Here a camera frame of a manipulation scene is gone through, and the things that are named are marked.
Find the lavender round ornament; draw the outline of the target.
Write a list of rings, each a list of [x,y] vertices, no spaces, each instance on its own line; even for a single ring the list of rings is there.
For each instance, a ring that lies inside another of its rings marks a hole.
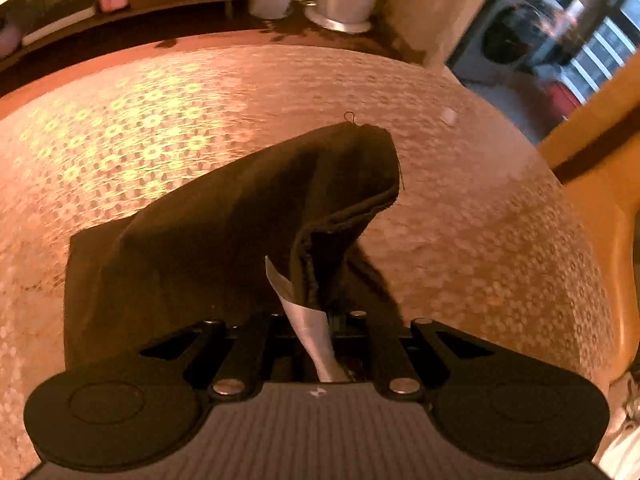
[[[0,58],[7,58],[22,42],[21,32],[13,24],[5,24],[0,30]]]

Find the dark olive garment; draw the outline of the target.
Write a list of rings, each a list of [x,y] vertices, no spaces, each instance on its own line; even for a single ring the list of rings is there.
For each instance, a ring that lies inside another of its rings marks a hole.
[[[119,220],[70,239],[64,287],[68,370],[203,320],[243,325],[280,310],[274,266],[296,304],[361,310],[404,325],[358,240],[400,189],[390,133],[340,122],[264,148]]]

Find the dark wooden low cabinet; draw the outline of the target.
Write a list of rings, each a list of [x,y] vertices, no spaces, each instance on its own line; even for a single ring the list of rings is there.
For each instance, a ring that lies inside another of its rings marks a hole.
[[[221,32],[246,14],[246,0],[1,0],[1,92],[107,53]]]

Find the white flat book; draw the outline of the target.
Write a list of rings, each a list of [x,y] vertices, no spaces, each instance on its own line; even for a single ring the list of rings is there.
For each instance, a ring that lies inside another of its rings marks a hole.
[[[47,37],[54,32],[58,32],[68,26],[75,25],[79,22],[88,20],[88,18],[92,18],[96,15],[96,7],[89,6],[88,8],[82,9],[72,14],[68,14],[55,20],[49,24],[45,24],[39,28],[37,28],[34,32],[30,32],[22,37],[22,46],[27,47],[34,42]]]

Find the white lace floral tablecloth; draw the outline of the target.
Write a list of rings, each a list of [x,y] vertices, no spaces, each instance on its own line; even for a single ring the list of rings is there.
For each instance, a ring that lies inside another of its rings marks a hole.
[[[1,95],[1,474],[37,463],[26,396],[62,370],[68,240],[209,170],[352,116],[387,129],[404,187],[361,245],[425,315],[606,389],[610,307],[536,148],[444,70],[262,44],[131,49]]]

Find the white garment care label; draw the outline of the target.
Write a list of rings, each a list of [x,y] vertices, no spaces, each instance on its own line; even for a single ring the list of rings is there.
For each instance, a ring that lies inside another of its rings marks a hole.
[[[329,319],[321,310],[296,304],[293,284],[265,258],[266,277],[280,299],[294,333],[306,350],[320,382],[348,382],[349,377],[337,361],[331,340]]]

